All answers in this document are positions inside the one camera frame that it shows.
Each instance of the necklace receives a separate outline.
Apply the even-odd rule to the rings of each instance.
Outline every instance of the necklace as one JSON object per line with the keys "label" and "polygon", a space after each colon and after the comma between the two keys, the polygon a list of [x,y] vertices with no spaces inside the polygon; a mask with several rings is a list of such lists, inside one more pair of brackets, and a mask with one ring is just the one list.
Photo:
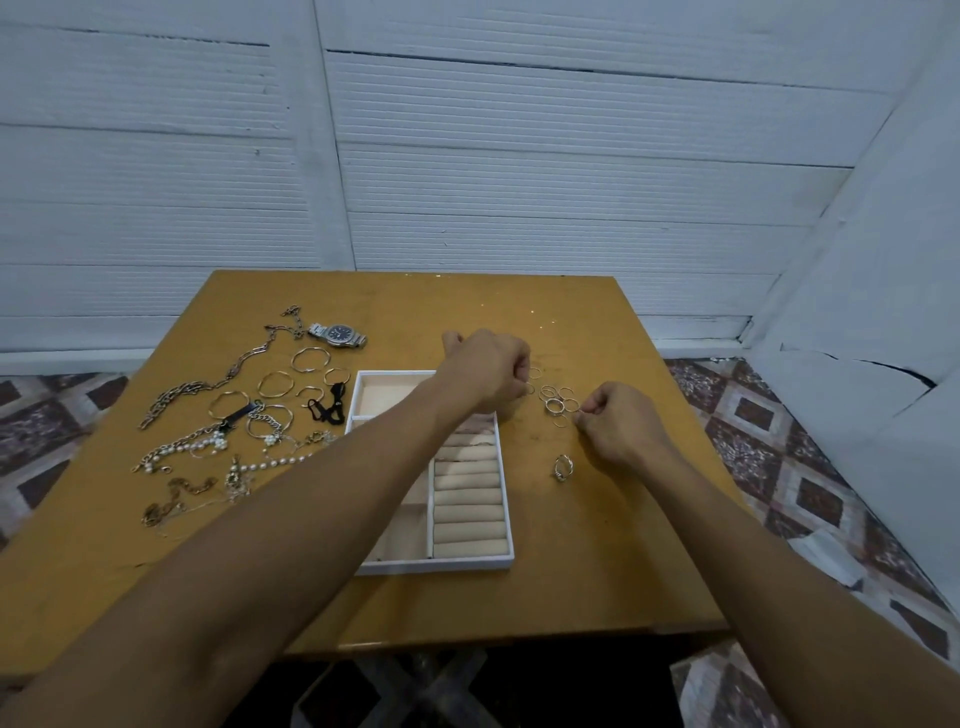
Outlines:
{"label": "necklace", "polygon": [[185,381],[183,384],[178,384],[176,387],[168,389],[166,392],[157,397],[156,401],[150,405],[150,409],[147,410],[147,416],[144,417],[143,422],[140,423],[140,429],[146,429],[152,425],[154,420],[163,414],[163,411],[169,407],[170,404],[180,395],[196,395],[200,392],[209,392],[213,389],[220,389],[220,387],[224,386],[227,384],[227,382],[240,374],[240,368],[243,366],[243,363],[247,361],[247,359],[269,349],[270,345],[274,343],[274,340],[276,339],[276,333],[278,331],[290,331],[295,340],[303,338],[305,330],[303,328],[303,321],[300,319],[300,307],[298,305],[290,306],[283,311],[280,316],[292,316],[294,321],[297,322],[297,325],[295,327],[281,325],[270,325],[264,327],[267,329],[267,340],[260,346],[254,347],[248,352],[240,354],[240,358],[237,359],[233,363],[233,366],[227,370],[224,378],[216,383],[211,384],[207,381]]}

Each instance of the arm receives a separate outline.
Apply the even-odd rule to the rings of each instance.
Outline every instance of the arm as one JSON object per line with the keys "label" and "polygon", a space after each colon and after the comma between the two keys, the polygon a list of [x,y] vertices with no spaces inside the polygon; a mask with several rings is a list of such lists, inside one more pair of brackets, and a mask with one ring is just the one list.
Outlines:
{"label": "arm", "polygon": [[960,675],[713,487],[648,398],[608,382],[582,409],[577,426],[640,476],[791,725],[960,725]]}
{"label": "arm", "polygon": [[447,435],[522,396],[526,344],[445,334],[403,402],[161,561],[0,714],[10,726],[216,726],[340,591]]}

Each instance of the yellow table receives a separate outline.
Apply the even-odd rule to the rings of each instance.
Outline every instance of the yellow table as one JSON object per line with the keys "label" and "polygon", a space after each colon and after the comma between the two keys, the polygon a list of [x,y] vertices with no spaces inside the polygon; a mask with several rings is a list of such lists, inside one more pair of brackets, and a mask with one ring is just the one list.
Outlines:
{"label": "yellow table", "polygon": [[[346,323],[369,336],[362,351],[332,350],[331,366],[352,371],[431,369],[443,356],[445,328],[466,334],[487,327],[530,342],[534,363],[543,369],[539,383],[572,387],[582,399],[606,379],[630,382],[656,401],[686,456],[739,501],[611,278],[218,271],[0,554],[0,674],[27,675],[49,665],[182,543],[178,537],[229,507],[212,505],[174,519],[169,538],[163,538],[145,528],[140,516],[148,503],[166,500],[169,476],[131,473],[149,449],[209,424],[206,412],[216,393],[182,397],[147,430],[137,425],[161,391],[187,380],[218,380],[241,352],[263,341],[264,325],[291,324],[279,313],[292,304],[301,306],[307,326]],[[255,392],[264,374],[290,371],[291,355],[316,343],[308,337],[294,341],[281,331],[270,350],[248,360],[225,389]],[[312,366],[308,356],[298,364]],[[320,380],[296,377],[297,389]],[[292,395],[282,401],[296,402]],[[294,435],[316,429],[306,410],[296,411]],[[240,451],[245,462],[261,456],[261,444],[246,434],[229,439],[230,451]],[[645,492],[626,498],[592,467],[575,428],[555,427],[541,402],[530,397],[502,424],[501,439],[516,545],[513,567],[354,578],[291,645],[291,653],[723,626],[659,507]],[[564,484],[552,477],[561,453],[576,463],[576,474]],[[200,480],[213,474],[223,481],[228,461],[224,454],[209,460],[184,454],[165,463],[174,466],[175,475]],[[254,488],[269,474],[259,473]]]}

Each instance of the hand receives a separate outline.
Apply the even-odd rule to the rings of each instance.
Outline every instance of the hand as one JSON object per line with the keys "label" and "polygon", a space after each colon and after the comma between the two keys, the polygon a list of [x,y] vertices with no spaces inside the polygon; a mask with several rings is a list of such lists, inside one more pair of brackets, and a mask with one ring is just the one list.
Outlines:
{"label": "hand", "polygon": [[677,454],[653,401],[629,384],[601,384],[573,422],[597,454],[614,465],[644,473],[656,460]]}
{"label": "hand", "polygon": [[445,331],[443,339],[446,360],[437,378],[463,393],[471,412],[493,412],[527,393],[530,347],[522,339],[485,328],[467,340]]}

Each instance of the watch face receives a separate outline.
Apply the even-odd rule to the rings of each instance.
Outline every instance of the watch face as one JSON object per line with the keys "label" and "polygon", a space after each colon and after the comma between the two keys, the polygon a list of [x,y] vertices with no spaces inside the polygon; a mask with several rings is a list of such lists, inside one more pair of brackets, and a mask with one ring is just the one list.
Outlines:
{"label": "watch face", "polygon": [[343,324],[337,324],[326,330],[326,339],[332,344],[345,344],[353,336],[353,329]]}

